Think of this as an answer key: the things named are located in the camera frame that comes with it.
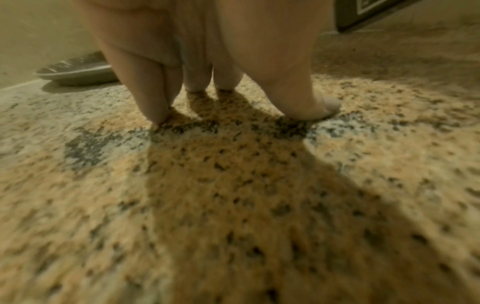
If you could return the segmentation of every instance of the granite countertop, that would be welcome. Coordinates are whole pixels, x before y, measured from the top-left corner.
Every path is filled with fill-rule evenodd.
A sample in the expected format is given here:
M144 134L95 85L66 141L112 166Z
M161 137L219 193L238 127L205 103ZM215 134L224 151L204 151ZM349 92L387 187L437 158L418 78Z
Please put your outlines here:
M0 302L479 303L479 36L321 36L316 123L248 78L161 127L118 85L0 91Z

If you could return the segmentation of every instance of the skin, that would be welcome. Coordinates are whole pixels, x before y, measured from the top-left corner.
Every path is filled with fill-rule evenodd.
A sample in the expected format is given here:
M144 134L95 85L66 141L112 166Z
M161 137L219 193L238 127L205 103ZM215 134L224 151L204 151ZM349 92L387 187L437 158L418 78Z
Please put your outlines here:
M71 0L140 111L160 124L182 84L233 90L243 74L286 116L322 119L340 101L312 87L328 0Z

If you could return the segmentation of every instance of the gray plate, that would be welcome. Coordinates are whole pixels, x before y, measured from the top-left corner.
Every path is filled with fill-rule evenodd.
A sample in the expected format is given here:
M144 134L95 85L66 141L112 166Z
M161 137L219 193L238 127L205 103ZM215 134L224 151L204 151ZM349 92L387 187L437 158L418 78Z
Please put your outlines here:
M92 86L118 81L100 51L48 65L37 70L35 76L64 86Z

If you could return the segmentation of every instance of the stone surface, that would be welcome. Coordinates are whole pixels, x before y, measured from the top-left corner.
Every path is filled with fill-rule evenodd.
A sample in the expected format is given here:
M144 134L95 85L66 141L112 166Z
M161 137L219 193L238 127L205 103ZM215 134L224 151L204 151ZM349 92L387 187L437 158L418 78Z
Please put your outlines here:
M121 86L0 91L0 302L480 302L479 35L320 37L315 123L248 78L160 127Z

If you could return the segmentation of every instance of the beige wall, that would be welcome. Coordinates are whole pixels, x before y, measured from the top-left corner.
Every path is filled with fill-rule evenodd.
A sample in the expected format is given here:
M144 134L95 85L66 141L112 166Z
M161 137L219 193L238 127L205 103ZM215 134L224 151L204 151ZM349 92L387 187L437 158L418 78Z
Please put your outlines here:
M371 27L465 23L480 24L480 0L422 0ZM333 18L325 29L333 29ZM95 49L68 0L0 0L0 88L32 80L32 72L47 63Z

